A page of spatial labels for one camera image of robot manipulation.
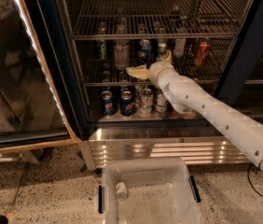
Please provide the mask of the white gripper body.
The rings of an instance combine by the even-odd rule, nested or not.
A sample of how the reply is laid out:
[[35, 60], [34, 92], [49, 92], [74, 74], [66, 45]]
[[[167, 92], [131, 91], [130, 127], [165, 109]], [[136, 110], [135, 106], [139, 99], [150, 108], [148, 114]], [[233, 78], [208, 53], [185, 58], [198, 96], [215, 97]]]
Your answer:
[[173, 66], [167, 61], [157, 61], [152, 63], [148, 69], [149, 80], [151, 82], [156, 82], [158, 75], [166, 69], [173, 69]]

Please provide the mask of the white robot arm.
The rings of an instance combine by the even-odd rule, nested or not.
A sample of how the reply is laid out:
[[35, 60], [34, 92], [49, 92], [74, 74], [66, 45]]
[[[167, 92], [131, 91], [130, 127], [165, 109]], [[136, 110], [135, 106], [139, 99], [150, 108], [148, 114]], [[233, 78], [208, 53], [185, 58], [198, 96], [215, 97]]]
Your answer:
[[128, 67], [129, 76], [150, 80], [179, 113], [186, 105], [207, 119], [263, 172], [263, 125], [215, 99], [195, 80], [179, 75], [168, 61]]

